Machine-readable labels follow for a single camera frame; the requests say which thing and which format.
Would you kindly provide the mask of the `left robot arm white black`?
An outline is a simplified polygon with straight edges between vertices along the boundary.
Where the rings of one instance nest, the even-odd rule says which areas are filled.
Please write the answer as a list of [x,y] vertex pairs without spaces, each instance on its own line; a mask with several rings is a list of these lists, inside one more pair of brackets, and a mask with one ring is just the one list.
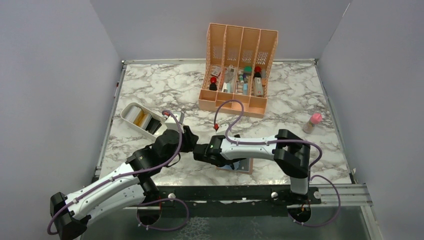
[[91,220],[103,214],[135,204],[157,203],[160,194],[151,177],[180,153],[192,152],[198,140],[189,126],[167,129],[103,178],[73,193],[55,193],[50,198],[47,233],[74,240],[87,230]]

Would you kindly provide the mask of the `brown leather card holder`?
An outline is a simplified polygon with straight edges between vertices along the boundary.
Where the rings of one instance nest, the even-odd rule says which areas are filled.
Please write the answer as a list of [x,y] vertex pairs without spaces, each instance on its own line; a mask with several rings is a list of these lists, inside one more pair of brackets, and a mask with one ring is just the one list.
[[233,163],[234,169],[231,168],[230,165],[225,165],[223,167],[216,167],[217,170],[234,172],[239,174],[248,174],[251,175],[253,173],[253,158],[242,159],[238,162]]

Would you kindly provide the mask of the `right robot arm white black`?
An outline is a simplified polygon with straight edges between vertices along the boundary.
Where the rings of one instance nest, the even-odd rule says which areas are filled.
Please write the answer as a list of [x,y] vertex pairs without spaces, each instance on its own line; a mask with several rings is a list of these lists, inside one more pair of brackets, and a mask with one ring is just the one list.
[[217,167],[243,159],[274,161],[290,177],[289,199],[300,204],[309,196],[310,151],[310,143],[287,129],[280,129],[276,135],[260,138],[214,135],[208,144],[194,147],[193,158]]

